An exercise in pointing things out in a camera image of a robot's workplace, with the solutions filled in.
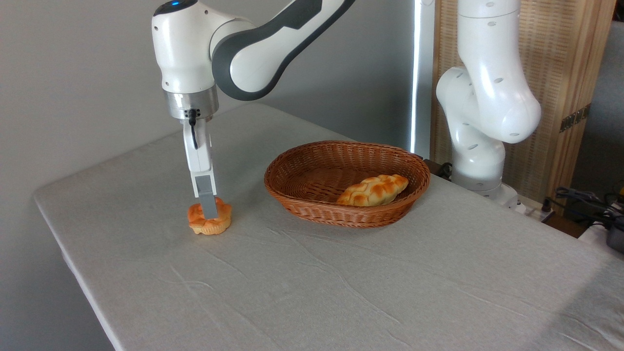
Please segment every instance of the gray wall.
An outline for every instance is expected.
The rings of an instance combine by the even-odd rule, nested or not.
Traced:
[[[624,22],[612,22],[572,187],[600,197],[624,186]]]
[[[0,350],[111,349],[32,193],[179,130],[150,37],[162,1],[0,0]],[[258,24],[288,2],[207,1]],[[356,1],[263,102],[407,147],[413,4]]]

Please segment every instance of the bread roll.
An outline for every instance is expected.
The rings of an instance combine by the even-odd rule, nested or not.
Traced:
[[[219,218],[204,218],[201,204],[195,204],[188,208],[188,226],[193,229],[196,234],[205,235],[221,234],[228,229],[232,222],[232,206],[224,204],[223,200],[215,197],[217,203],[217,214]]]
[[[379,206],[392,202],[407,187],[409,180],[401,175],[382,174],[348,187],[336,201],[339,205]]]

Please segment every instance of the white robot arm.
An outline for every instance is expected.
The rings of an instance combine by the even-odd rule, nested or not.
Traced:
[[[540,104],[524,77],[518,50],[520,0],[460,0],[457,48],[465,67],[440,78],[436,95],[453,146],[452,181],[515,208],[502,184],[505,148],[537,128]]]
[[[217,85],[243,101],[267,95],[286,66],[353,2],[293,0],[258,28],[197,0],[169,1],[156,10],[152,36],[162,88],[169,113],[184,125],[195,197],[207,219],[218,216],[210,135],[205,131],[218,110]]]

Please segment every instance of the white tablecloth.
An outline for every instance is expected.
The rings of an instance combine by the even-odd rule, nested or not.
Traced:
[[[221,235],[195,235],[176,133],[36,192],[119,350],[624,350],[624,262],[433,177],[399,222],[303,221],[283,151],[345,139],[250,104],[208,124]]]

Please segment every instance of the wicker basket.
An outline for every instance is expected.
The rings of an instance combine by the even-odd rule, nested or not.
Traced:
[[[376,207],[336,204],[344,190],[368,177],[400,174],[409,185],[394,201]],[[312,222],[373,228],[403,218],[429,187],[431,173],[415,154],[394,146],[319,141],[290,149],[266,169],[265,186],[286,210]]]

